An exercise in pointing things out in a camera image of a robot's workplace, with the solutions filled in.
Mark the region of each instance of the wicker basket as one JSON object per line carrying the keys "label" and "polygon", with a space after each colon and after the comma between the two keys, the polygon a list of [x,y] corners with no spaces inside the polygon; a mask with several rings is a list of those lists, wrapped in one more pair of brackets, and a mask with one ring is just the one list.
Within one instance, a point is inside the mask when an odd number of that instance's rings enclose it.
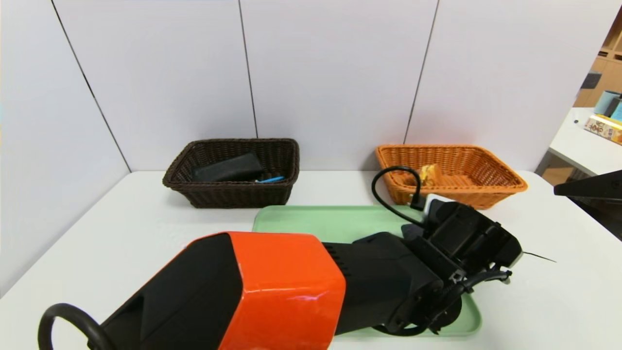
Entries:
{"label": "wicker basket", "polygon": [[[438,194],[468,204],[475,209],[487,209],[500,200],[525,191],[527,183],[499,158],[484,148],[467,145],[385,145],[376,148],[376,157],[384,169],[395,165],[420,169],[439,164],[443,172],[438,186],[422,186],[422,194]],[[415,192],[411,174],[393,171],[384,175],[384,183],[393,201],[409,202]]]}
{"label": "wicker basket", "polygon": [[[283,181],[192,182],[192,169],[254,152],[266,171],[261,179]],[[300,154],[292,139],[221,139],[188,144],[170,165],[162,183],[197,208],[263,208],[287,203],[298,178]]]}

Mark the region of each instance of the blue pen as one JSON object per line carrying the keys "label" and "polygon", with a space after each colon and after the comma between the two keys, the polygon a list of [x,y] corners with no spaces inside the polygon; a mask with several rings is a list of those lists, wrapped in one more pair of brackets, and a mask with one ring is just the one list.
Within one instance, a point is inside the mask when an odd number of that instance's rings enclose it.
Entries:
{"label": "blue pen", "polygon": [[255,182],[257,182],[258,184],[269,184],[270,182],[277,182],[277,181],[281,181],[283,179],[285,179],[285,176],[277,176],[277,177],[273,177],[273,178],[268,179],[268,180],[262,180],[262,181],[255,180]]}

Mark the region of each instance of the white table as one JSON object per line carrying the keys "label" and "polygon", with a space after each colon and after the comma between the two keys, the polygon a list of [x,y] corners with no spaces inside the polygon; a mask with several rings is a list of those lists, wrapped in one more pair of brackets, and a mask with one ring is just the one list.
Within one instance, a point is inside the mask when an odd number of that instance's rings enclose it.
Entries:
{"label": "white table", "polygon": [[[257,209],[194,209],[162,185],[163,174],[124,178],[6,293],[0,300],[0,349],[37,348],[39,318],[54,303],[74,304],[102,322],[188,242],[251,229]],[[289,204],[372,204],[373,174],[301,172]],[[510,285],[477,286],[473,296],[483,327],[474,336],[356,339],[346,334],[335,338],[332,349],[620,348],[622,243],[568,199],[554,196],[539,176],[520,175],[529,190],[485,214],[513,233],[524,250],[558,263],[525,255],[513,268]],[[59,350],[84,348],[84,337],[60,320],[53,338]]]}
{"label": "white table", "polygon": [[622,170],[622,146],[583,129],[593,108],[571,108],[536,170],[542,174],[551,154],[589,176]]}

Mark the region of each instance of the wire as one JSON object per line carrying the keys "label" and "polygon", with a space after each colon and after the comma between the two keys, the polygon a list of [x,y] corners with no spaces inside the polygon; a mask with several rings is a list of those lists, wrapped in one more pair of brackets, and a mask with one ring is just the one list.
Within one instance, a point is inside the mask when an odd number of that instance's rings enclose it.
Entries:
{"label": "wire", "polygon": [[97,350],[114,350],[114,346],[104,329],[87,313],[77,307],[65,303],[50,306],[39,322],[37,340],[39,350],[53,350],[52,326],[54,319],[60,317],[78,328]]}
{"label": "wire", "polygon": [[466,290],[470,290],[475,285],[481,282],[493,281],[493,280],[503,281],[503,280],[508,279],[508,277],[510,277],[511,275],[512,275],[512,271],[499,271],[499,270],[486,271],[486,272],[478,273],[477,275],[460,282],[460,284],[462,284]]}
{"label": "wire", "polygon": [[385,207],[388,211],[392,212],[393,214],[396,214],[397,216],[401,217],[402,219],[413,223],[419,227],[424,227],[423,224],[421,224],[419,221],[416,221],[415,219],[413,219],[412,217],[409,217],[407,215],[404,215],[402,213],[400,213],[399,211],[397,211],[395,208],[391,207],[387,202],[385,202],[382,198],[380,198],[380,196],[378,195],[378,192],[376,192],[376,182],[378,181],[378,179],[380,179],[382,177],[382,175],[390,172],[390,171],[406,171],[407,173],[411,173],[414,177],[415,180],[417,181],[417,189],[415,190],[415,194],[412,196],[412,203],[415,203],[416,201],[419,200],[419,193],[421,191],[421,178],[419,177],[419,174],[417,174],[416,171],[414,171],[412,168],[408,168],[407,166],[390,166],[388,168],[384,168],[382,170],[380,170],[375,176],[374,179],[371,181],[371,193],[374,196],[374,198],[380,203],[382,204],[383,207]]}
{"label": "wire", "polygon": [[372,328],[376,331],[382,332],[384,334],[390,334],[392,336],[400,336],[400,337],[412,337],[418,336],[421,333],[425,332],[425,330],[430,326],[430,323],[422,324],[420,326],[415,326],[413,328],[404,328],[396,331],[395,333],[389,332],[389,330],[385,326],[373,326]]}
{"label": "wire", "polygon": [[523,254],[533,255],[533,256],[535,256],[535,257],[539,257],[540,259],[544,259],[544,260],[548,260],[548,261],[550,261],[550,262],[557,263],[557,262],[556,262],[555,260],[553,260],[553,259],[549,259],[549,258],[541,257],[541,256],[540,256],[540,255],[538,255],[538,254],[533,254],[533,253],[529,253],[529,252],[523,252]]}

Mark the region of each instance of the white wall panel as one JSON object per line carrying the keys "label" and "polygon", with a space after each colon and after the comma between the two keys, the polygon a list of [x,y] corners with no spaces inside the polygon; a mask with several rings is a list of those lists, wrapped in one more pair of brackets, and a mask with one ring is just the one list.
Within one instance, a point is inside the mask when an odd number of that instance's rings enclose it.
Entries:
{"label": "white wall panel", "polygon": [[302,169],[377,166],[402,143],[436,0],[242,0],[259,137]]}
{"label": "white wall panel", "polygon": [[55,0],[130,168],[256,136],[237,0]]}
{"label": "white wall panel", "polygon": [[0,292],[128,173],[52,3],[4,0]]}
{"label": "white wall panel", "polygon": [[441,0],[407,143],[468,143],[536,168],[620,0]]}

